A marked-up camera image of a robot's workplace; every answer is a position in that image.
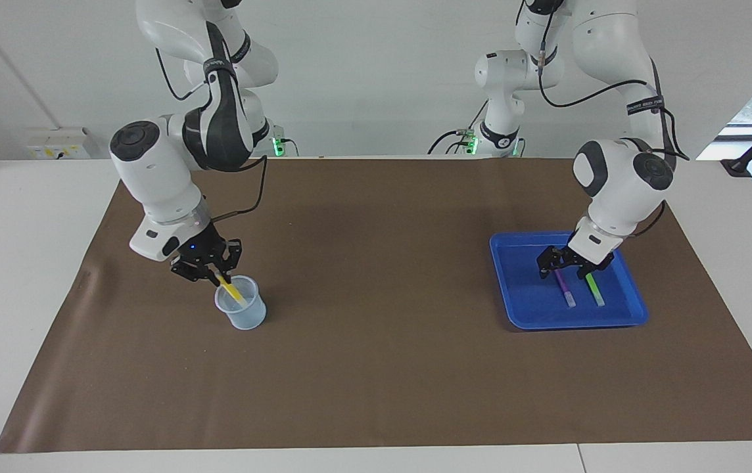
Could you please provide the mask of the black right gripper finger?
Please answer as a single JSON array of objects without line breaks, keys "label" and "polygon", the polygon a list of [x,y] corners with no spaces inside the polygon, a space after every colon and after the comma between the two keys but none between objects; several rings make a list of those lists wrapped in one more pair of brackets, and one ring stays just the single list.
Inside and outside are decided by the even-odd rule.
[{"label": "black right gripper finger", "polygon": [[191,263],[189,267],[192,272],[192,275],[189,277],[190,281],[210,281],[214,286],[220,286],[222,284],[221,275],[216,267],[195,263]]},{"label": "black right gripper finger", "polygon": [[220,273],[229,275],[234,271],[240,261],[242,254],[242,242],[240,239],[231,239],[225,241],[225,248],[221,254]]}]

